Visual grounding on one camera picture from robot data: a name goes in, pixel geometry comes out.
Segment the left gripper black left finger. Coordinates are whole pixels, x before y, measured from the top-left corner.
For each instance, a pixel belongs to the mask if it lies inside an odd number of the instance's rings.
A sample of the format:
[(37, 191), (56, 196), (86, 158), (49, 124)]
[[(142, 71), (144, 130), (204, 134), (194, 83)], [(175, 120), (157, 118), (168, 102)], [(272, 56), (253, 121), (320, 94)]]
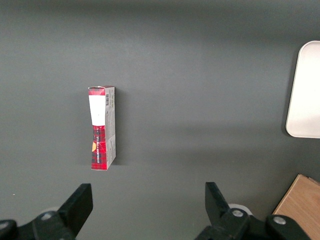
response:
[(82, 183), (57, 209), (19, 226), (17, 240), (75, 240), (93, 210), (92, 186)]

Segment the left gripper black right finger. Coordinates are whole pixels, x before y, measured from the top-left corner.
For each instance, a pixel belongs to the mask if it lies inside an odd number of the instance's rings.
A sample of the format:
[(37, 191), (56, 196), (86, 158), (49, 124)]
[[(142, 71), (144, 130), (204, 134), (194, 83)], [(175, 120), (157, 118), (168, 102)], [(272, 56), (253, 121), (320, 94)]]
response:
[(309, 240), (292, 218), (268, 215), (264, 221), (230, 207), (215, 182), (205, 183), (205, 209), (210, 221), (197, 240)]

